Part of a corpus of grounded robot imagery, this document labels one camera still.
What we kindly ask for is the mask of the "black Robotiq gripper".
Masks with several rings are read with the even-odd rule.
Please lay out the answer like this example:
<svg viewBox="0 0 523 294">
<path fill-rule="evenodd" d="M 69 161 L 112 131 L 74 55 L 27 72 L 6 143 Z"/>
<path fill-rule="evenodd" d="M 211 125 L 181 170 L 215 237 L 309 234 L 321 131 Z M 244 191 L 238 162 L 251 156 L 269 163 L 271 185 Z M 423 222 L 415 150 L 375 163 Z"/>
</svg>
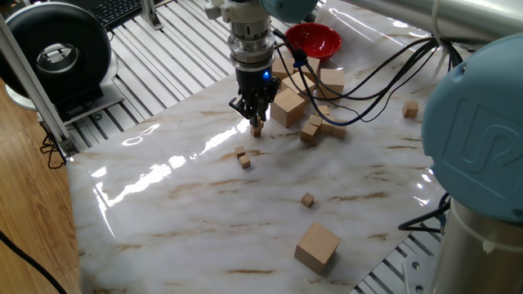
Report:
<svg viewBox="0 0 523 294">
<path fill-rule="evenodd" d="M 257 115 L 265 122 L 266 111 L 279 91 L 281 80 L 272 73 L 272 66 L 258 71 L 235 71 L 236 81 L 239 86 L 238 94 L 229 106 L 246 119 L 251 119 L 256 114 L 255 102 L 252 97 L 258 94 Z"/>
</svg>

